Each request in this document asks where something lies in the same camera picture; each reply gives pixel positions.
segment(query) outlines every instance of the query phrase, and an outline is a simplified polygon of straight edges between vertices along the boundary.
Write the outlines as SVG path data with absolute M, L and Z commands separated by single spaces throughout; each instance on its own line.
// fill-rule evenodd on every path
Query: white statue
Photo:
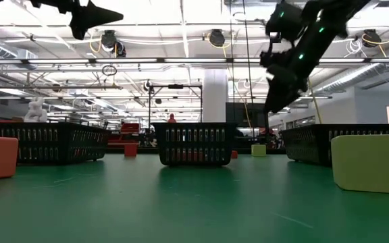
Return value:
M 43 109 L 45 100 L 41 97 L 33 98 L 29 103 L 29 111 L 25 115 L 24 122 L 47 122 L 47 111 Z

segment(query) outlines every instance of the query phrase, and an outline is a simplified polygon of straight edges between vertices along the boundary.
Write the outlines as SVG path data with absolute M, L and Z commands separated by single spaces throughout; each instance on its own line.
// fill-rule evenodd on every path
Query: green carpet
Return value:
M 284 155 L 212 169 L 107 155 L 0 180 L 0 242 L 389 242 L 389 194 Z

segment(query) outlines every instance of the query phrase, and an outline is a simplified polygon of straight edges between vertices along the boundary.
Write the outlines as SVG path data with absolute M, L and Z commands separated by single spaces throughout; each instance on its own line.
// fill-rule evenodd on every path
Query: lime green cushion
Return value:
M 263 144 L 254 144 L 251 146 L 251 156 L 254 157 L 266 157 L 267 146 Z
M 389 192 L 389 135 L 339 136 L 331 141 L 331 152 L 339 187 Z

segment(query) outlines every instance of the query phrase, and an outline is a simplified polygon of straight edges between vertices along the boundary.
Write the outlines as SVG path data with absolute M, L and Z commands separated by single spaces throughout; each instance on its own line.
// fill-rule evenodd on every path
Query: robotic arm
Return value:
M 57 7 L 62 14 L 68 11 L 72 13 L 70 28 L 73 37 L 83 40 L 89 28 L 122 20 L 124 16 L 120 13 L 97 7 L 93 2 L 88 1 L 87 6 L 81 6 L 79 0 L 30 0 L 34 7 L 42 4 Z
M 304 9 L 285 0 L 265 25 L 270 36 L 268 51 L 261 53 L 261 65 L 274 75 L 268 80 L 269 91 L 264 112 L 277 113 L 307 92 L 307 79 L 336 36 L 346 38 L 346 23 L 370 0 L 310 0 Z M 282 39 L 292 48 L 272 53 L 273 43 Z

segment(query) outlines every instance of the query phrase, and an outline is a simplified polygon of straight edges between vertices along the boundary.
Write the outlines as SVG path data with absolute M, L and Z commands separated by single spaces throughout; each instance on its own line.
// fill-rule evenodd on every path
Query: pillar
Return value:
M 226 122 L 228 73 L 226 70 L 205 70 L 203 79 L 203 122 Z

